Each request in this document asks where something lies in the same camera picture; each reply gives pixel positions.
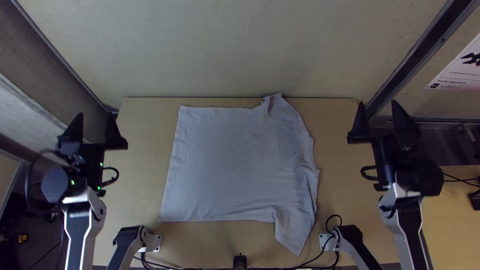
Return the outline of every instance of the white t-shirt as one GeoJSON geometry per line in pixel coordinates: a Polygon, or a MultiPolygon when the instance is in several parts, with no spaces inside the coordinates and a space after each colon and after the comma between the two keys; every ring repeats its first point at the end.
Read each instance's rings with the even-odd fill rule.
{"type": "Polygon", "coordinates": [[[159,220],[275,223],[298,256],[318,177],[313,139],[281,93],[251,109],[180,106],[159,220]]]}

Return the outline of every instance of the beige wall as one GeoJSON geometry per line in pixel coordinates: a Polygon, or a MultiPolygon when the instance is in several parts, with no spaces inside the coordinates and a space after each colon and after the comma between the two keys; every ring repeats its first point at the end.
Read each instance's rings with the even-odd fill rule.
{"type": "Polygon", "coordinates": [[[18,0],[105,103],[368,101],[446,0],[18,0]]]}
{"type": "MultiPolygon", "coordinates": [[[[480,6],[395,96],[409,114],[430,118],[480,118],[480,89],[477,91],[424,89],[479,33],[480,6]]],[[[391,115],[390,105],[387,105],[380,114],[391,115]]]]}

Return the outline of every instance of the black cable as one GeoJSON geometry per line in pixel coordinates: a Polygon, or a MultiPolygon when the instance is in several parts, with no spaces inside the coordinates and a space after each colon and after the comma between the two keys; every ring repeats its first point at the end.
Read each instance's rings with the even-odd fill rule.
{"type": "Polygon", "coordinates": [[[338,214],[333,214],[333,215],[329,216],[329,217],[326,219],[326,221],[325,221],[325,229],[326,229],[326,231],[327,231],[329,234],[331,234],[331,235],[333,235],[334,233],[329,230],[329,221],[330,221],[332,218],[335,218],[335,217],[340,219],[340,225],[338,225],[338,226],[342,226],[342,222],[343,222],[342,217],[341,217],[340,215],[338,215],[338,214]]]}
{"type": "Polygon", "coordinates": [[[50,248],[49,251],[47,251],[45,253],[45,255],[43,255],[40,259],[38,259],[34,264],[32,264],[29,268],[27,268],[26,270],[30,270],[32,269],[34,266],[36,266],[39,262],[41,262],[50,252],[52,252],[56,247],[58,247],[60,245],[61,241],[58,242],[54,247],[50,248]]]}
{"type": "Polygon", "coordinates": [[[102,182],[101,183],[101,186],[102,187],[106,187],[110,184],[112,184],[113,182],[117,181],[119,179],[119,176],[120,176],[120,172],[119,170],[117,170],[116,168],[114,167],[104,167],[102,170],[112,170],[116,173],[116,176],[112,177],[110,180],[108,181],[105,181],[105,182],[102,182]]]}
{"type": "Polygon", "coordinates": [[[163,268],[167,268],[167,269],[173,269],[173,270],[183,270],[181,268],[174,268],[174,267],[171,267],[171,266],[166,266],[166,265],[163,265],[163,264],[159,264],[159,263],[154,263],[154,262],[151,262],[151,261],[148,261],[148,260],[145,260],[145,259],[141,259],[139,257],[135,257],[133,256],[134,259],[137,259],[143,263],[147,263],[149,265],[153,265],[153,266],[159,266],[159,267],[163,267],[163,268]]]}
{"type": "Polygon", "coordinates": [[[147,270],[152,270],[150,267],[148,267],[148,265],[146,264],[146,260],[145,260],[145,252],[142,252],[140,254],[140,258],[142,259],[141,261],[141,265],[143,265],[143,268],[147,269],[147,270]]]}
{"type": "Polygon", "coordinates": [[[329,243],[330,239],[332,239],[332,238],[335,238],[335,235],[330,236],[330,237],[326,240],[326,242],[325,242],[325,243],[323,244],[323,246],[321,247],[320,254],[318,254],[315,258],[313,258],[313,259],[311,259],[311,260],[308,260],[308,261],[306,261],[306,262],[304,262],[304,263],[302,263],[302,264],[300,264],[300,265],[298,265],[298,266],[295,266],[295,267],[292,267],[292,268],[287,268],[287,270],[307,269],[307,268],[312,268],[312,269],[313,269],[313,268],[315,268],[315,269],[329,269],[329,268],[332,268],[333,266],[327,266],[327,267],[313,267],[313,266],[312,266],[312,267],[304,267],[304,266],[308,265],[309,263],[315,261],[316,259],[320,258],[320,256],[322,256],[322,254],[323,254],[324,251],[325,251],[325,247],[327,246],[327,244],[329,243]]]}
{"type": "Polygon", "coordinates": [[[64,251],[64,227],[63,227],[63,222],[62,222],[61,236],[60,236],[60,251],[59,251],[59,254],[58,254],[58,258],[56,259],[55,270],[60,269],[60,261],[62,260],[62,255],[64,254],[63,251],[64,251]]]}
{"type": "Polygon", "coordinates": [[[367,179],[367,180],[370,180],[370,181],[377,181],[378,178],[376,176],[371,176],[371,175],[368,175],[367,174],[367,171],[370,171],[370,170],[376,170],[377,169],[377,166],[375,165],[372,165],[372,166],[364,166],[360,169],[360,174],[363,178],[367,179]]]}
{"type": "Polygon", "coordinates": [[[30,163],[30,166],[28,167],[28,171],[26,173],[26,177],[25,177],[25,180],[24,180],[24,191],[25,191],[25,203],[26,203],[26,207],[34,212],[35,214],[39,215],[39,216],[43,216],[43,215],[48,215],[52,212],[51,209],[49,210],[46,210],[46,209],[43,209],[43,210],[38,210],[38,209],[35,209],[32,205],[32,202],[30,200],[30,196],[29,196],[29,188],[30,188],[30,181],[31,181],[31,178],[32,178],[32,174],[33,174],[33,171],[34,171],[34,166],[35,166],[35,163],[38,162],[38,160],[44,155],[44,154],[47,154],[47,153],[53,153],[53,154],[56,154],[57,152],[55,150],[52,150],[52,149],[44,149],[40,152],[38,152],[35,157],[33,158],[33,160],[31,161],[30,163]]]}
{"type": "Polygon", "coordinates": [[[455,179],[455,180],[443,180],[444,182],[463,182],[463,183],[465,183],[465,184],[467,184],[467,185],[480,188],[480,185],[478,185],[478,184],[474,184],[474,183],[467,182],[467,181],[477,180],[477,179],[479,179],[478,177],[476,177],[476,178],[469,178],[469,179],[460,179],[460,178],[458,178],[458,177],[455,177],[455,176],[450,175],[450,174],[445,173],[445,172],[442,172],[441,174],[444,175],[444,176],[448,176],[448,177],[450,177],[450,178],[455,179]]]}
{"type": "MultiPolygon", "coordinates": [[[[330,236],[330,237],[326,240],[325,244],[323,244],[323,246],[321,247],[321,252],[320,252],[320,254],[318,254],[315,258],[313,258],[313,259],[311,259],[311,260],[308,260],[308,261],[306,261],[306,262],[304,262],[304,263],[302,263],[302,264],[300,264],[300,265],[298,265],[298,266],[290,267],[290,268],[284,268],[283,270],[296,270],[296,269],[328,270],[328,269],[334,269],[334,268],[337,266],[337,264],[338,264],[338,262],[339,262],[339,260],[340,260],[340,253],[339,253],[338,251],[335,251],[336,258],[335,258],[335,262],[334,262],[332,265],[330,265],[330,266],[321,266],[321,267],[314,267],[314,266],[307,266],[307,267],[305,267],[307,264],[309,264],[309,263],[315,261],[316,259],[320,258],[320,256],[322,256],[322,254],[324,253],[325,248],[327,247],[328,242],[329,242],[332,238],[335,238],[335,234],[334,234],[332,231],[330,231],[329,228],[328,228],[329,221],[330,221],[332,218],[339,218],[339,219],[340,219],[340,226],[342,225],[342,222],[343,222],[342,217],[341,217],[340,215],[338,215],[338,214],[333,214],[333,215],[329,216],[329,217],[326,219],[325,228],[326,228],[327,232],[328,232],[329,234],[331,234],[332,236],[330,236]]],[[[144,267],[145,269],[148,269],[148,270],[149,270],[150,268],[149,268],[147,265],[145,265],[145,263],[146,263],[146,264],[153,265],[153,266],[159,266],[159,267],[162,267],[162,268],[173,269],[173,270],[187,270],[187,269],[190,269],[190,268],[183,268],[183,269],[182,269],[182,268],[173,268],[173,267],[166,266],[166,265],[163,265],[163,264],[159,264],[159,263],[154,263],[154,262],[148,261],[148,260],[145,259],[145,252],[142,252],[142,253],[141,253],[141,258],[135,257],[135,256],[133,256],[133,258],[141,261],[143,267],[144,267]]],[[[229,270],[229,269],[231,269],[231,268],[222,268],[222,269],[219,269],[219,270],[229,270]]]]}

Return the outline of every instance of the poster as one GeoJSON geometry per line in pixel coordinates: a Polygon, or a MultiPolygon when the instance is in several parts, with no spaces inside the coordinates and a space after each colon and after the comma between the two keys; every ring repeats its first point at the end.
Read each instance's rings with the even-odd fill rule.
{"type": "Polygon", "coordinates": [[[425,89],[480,90],[480,33],[425,89]]]}

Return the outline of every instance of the wooden table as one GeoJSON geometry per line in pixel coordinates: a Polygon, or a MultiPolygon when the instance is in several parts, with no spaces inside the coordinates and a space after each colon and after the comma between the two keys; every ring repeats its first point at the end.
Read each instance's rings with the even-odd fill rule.
{"type": "MultiPolygon", "coordinates": [[[[151,232],[162,235],[160,252],[146,255],[147,260],[153,262],[182,268],[230,268],[233,256],[242,253],[252,268],[293,267],[319,254],[318,234],[326,232],[325,221],[331,214],[341,215],[344,225],[357,225],[363,232],[364,243],[380,263],[398,262],[393,236],[382,223],[377,209],[382,194],[374,190],[372,182],[360,176],[362,166],[374,163],[371,147],[346,143],[346,134],[357,110],[352,99],[287,99],[302,115],[314,139],[314,157],[320,169],[318,211],[300,256],[275,240],[273,223],[251,220],[158,222],[178,106],[252,108],[261,100],[126,98],[117,124],[129,148],[105,155],[105,166],[116,167],[120,177],[118,182],[106,188],[103,198],[107,218],[96,238],[94,264],[109,263],[115,250],[112,240],[120,228],[145,225],[151,232]]],[[[480,171],[455,173],[463,177],[480,174],[480,171]]],[[[456,266],[457,262],[467,264],[465,259],[476,255],[474,247],[479,243],[480,213],[471,210],[466,199],[467,190],[469,187],[461,183],[448,183],[441,196],[425,199],[425,237],[435,266],[444,261],[456,266]]],[[[333,252],[327,252],[311,265],[327,266],[334,260],[333,252]]],[[[338,265],[353,264],[350,257],[340,255],[338,265]]],[[[134,261],[132,266],[141,265],[134,261]]],[[[437,269],[448,267],[439,265],[437,269]]]]}

